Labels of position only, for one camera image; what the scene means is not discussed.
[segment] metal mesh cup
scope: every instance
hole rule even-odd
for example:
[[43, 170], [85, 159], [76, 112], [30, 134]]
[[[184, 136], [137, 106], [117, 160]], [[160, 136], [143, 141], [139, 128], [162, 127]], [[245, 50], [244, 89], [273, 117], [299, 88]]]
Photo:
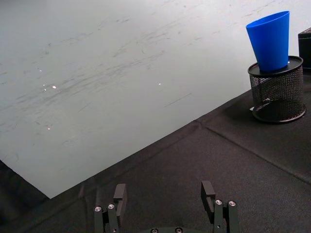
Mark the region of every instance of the metal mesh cup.
[[256, 119], [282, 123], [304, 115], [302, 58], [289, 56], [287, 67], [275, 72], [262, 72], [258, 64], [248, 69]]

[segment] screw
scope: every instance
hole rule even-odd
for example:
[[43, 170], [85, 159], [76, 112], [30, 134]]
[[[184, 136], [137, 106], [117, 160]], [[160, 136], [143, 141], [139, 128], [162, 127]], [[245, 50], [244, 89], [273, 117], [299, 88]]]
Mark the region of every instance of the screw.
[[222, 204], [222, 201], [221, 201], [221, 200], [215, 200], [215, 203], [216, 203], [217, 205], [221, 205], [221, 204]]
[[102, 208], [100, 206], [95, 207], [95, 212], [100, 212], [102, 210]]
[[235, 205], [236, 205], [236, 203], [235, 203], [234, 201], [229, 201], [229, 205], [231, 205], [231, 206], [235, 206]]
[[183, 232], [183, 229], [181, 229], [181, 228], [178, 227], [178, 228], [175, 229], [175, 232], [176, 232], [176, 233], [182, 233], [182, 232]]

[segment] plastic cup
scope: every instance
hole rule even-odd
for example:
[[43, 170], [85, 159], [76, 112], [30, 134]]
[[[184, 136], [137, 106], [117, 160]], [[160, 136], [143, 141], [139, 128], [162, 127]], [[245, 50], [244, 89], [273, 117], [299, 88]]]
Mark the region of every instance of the plastic cup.
[[290, 12], [283, 11], [246, 26], [259, 69], [270, 72], [288, 63]]

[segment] black tablecloth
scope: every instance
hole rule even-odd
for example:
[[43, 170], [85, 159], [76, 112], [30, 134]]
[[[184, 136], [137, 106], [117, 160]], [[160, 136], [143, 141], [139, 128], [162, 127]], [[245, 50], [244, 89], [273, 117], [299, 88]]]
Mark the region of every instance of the black tablecloth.
[[[311, 109], [311, 77], [305, 77]], [[251, 93], [89, 178], [0, 228], [0, 232], [94, 231], [93, 208], [112, 201], [126, 183], [122, 230], [182, 226], [211, 232], [200, 199], [200, 182], [217, 197], [239, 205], [243, 233], [311, 232], [311, 116], [272, 125], [249, 111]]]
[[48, 199], [0, 161], [0, 225], [9, 223]]

